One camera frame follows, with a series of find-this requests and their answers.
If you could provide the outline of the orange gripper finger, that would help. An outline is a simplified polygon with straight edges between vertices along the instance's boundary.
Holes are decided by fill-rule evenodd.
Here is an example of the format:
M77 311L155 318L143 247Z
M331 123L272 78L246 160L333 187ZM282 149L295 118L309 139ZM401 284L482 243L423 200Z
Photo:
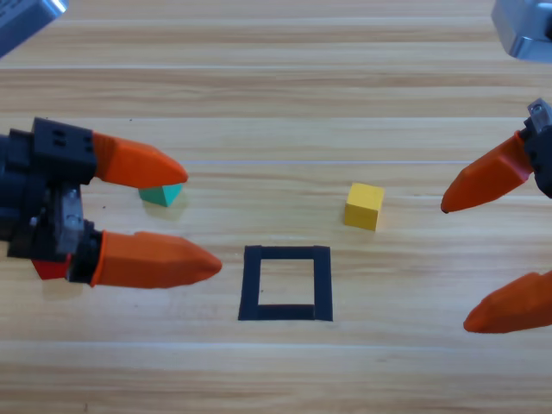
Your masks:
M551 325L551 272L528 273L490 293L468 314L463 328L506 334Z
M181 237L105 231L90 285L167 289L207 280L222 266L213 254Z

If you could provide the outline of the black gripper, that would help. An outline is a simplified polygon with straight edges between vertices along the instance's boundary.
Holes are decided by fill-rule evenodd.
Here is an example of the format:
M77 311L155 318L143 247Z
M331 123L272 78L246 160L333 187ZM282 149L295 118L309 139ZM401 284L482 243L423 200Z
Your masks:
M551 193L551 106L538 98L527 109L523 131L460 171L443 194L444 213L497 200L525 183L533 171L539 190Z
M156 147L35 118L1 137L1 239L11 258L46 263L91 284L103 236L85 219L81 188L96 176L137 189L184 184L186 170Z

